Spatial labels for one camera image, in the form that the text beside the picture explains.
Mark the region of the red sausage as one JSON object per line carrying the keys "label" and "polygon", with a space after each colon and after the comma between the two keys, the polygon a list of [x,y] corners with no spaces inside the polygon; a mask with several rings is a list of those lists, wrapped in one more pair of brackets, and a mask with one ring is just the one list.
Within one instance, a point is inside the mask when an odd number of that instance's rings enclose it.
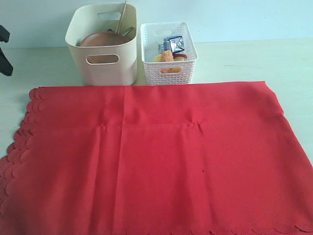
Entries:
{"label": "red sausage", "polygon": [[178,53],[178,54],[173,54],[173,58],[178,57],[178,56],[182,56],[182,57],[184,57],[186,60],[187,60],[187,58],[188,58],[186,54],[180,54],[180,53]]}

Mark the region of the yellow cheese wedge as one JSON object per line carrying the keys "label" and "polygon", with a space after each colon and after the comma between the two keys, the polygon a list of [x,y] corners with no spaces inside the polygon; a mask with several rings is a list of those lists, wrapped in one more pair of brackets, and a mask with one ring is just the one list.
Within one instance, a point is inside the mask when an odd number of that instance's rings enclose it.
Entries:
{"label": "yellow cheese wedge", "polygon": [[169,73],[179,73],[181,71],[181,68],[170,68]]}

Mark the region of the blue white milk carton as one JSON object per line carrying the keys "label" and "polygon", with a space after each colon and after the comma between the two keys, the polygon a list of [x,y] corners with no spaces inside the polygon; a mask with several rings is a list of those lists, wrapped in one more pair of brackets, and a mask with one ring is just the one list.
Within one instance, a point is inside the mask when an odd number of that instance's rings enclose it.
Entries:
{"label": "blue white milk carton", "polygon": [[183,37],[180,35],[171,36],[163,39],[163,42],[158,45],[159,53],[166,50],[176,54],[185,51]]}

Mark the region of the white perforated plastic basket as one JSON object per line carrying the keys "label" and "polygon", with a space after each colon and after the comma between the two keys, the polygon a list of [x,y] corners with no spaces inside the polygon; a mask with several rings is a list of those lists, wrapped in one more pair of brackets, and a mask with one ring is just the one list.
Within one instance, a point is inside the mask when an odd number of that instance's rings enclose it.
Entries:
{"label": "white perforated plastic basket", "polygon": [[185,22],[140,26],[141,58],[148,85],[188,84],[198,54]]}

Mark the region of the cream plastic storage bin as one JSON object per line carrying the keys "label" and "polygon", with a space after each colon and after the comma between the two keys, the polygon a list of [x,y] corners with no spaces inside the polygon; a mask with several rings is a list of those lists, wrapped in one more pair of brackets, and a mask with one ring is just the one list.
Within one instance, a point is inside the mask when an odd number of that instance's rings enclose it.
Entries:
{"label": "cream plastic storage bin", "polygon": [[[129,27],[134,30],[126,37],[129,42],[118,46],[81,47],[89,35],[107,31],[122,34]],[[78,8],[68,26],[65,41],[79,69],[84,84],[93,86],[131,85],[137,77],[137,13],[136,8],[124,3],[102,3]],[[118,56],[117,63],[90,64],[89,55]]]}

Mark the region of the yellow lemon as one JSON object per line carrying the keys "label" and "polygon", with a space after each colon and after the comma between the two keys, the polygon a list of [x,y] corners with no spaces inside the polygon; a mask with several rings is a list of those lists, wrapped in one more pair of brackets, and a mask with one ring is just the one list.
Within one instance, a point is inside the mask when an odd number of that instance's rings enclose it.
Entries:
{"label": "yellow lemon", "polygon": [[154,62],[154,63],[159,63],[159,62],[161,62],[161,54],[158,54],[157,56],[155,56],[154,59],[153,59],[153,62]]}

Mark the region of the red scalloped tablecloth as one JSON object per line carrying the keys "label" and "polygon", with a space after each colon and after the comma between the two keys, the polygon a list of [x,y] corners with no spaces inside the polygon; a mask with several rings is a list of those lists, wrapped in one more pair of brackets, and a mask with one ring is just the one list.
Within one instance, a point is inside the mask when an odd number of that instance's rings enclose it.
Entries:
{"label": "red scalloped tablecloth", "polygon": [[3,235],[310,235],[313,167],[264,81],[39,87]]}

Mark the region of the fried chicken nugget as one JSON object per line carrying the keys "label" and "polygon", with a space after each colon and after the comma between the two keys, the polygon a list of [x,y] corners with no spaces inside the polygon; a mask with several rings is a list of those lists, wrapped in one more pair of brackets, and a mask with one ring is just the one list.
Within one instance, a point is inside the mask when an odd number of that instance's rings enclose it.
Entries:
{"label": "fried chicken nugget", "polygon": [[[173,54],[170,50],[166,50],[161,54],[160,62],[174,62]],[[169,73],[170,68],[161,69],[161,73]]]}

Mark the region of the brown round plate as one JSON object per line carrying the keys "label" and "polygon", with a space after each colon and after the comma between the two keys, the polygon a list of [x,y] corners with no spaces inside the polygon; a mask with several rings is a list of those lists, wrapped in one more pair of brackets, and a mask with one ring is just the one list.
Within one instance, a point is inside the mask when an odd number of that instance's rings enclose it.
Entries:
{"label": "brown round plate", "polygon": [[[87,36],[81,43],[81,47],[103,47],[103,46],[118,46],[129,42],[125,36],[114,32],[97,32]],[[90,64],[111,64],[118,62],[118,56],[110,55],[89,55],[87,61]]]}

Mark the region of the metal butter knife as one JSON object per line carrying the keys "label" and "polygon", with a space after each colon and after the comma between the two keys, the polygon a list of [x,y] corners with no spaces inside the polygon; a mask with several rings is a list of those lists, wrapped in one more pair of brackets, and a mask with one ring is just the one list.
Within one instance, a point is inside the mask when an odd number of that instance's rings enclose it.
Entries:
{"label": "metal butter knife", "polygon": [[134,27],[129,27],[125,32],[123,32],[121,35],[126,37],[128,34],[130,34],[134,30]]}

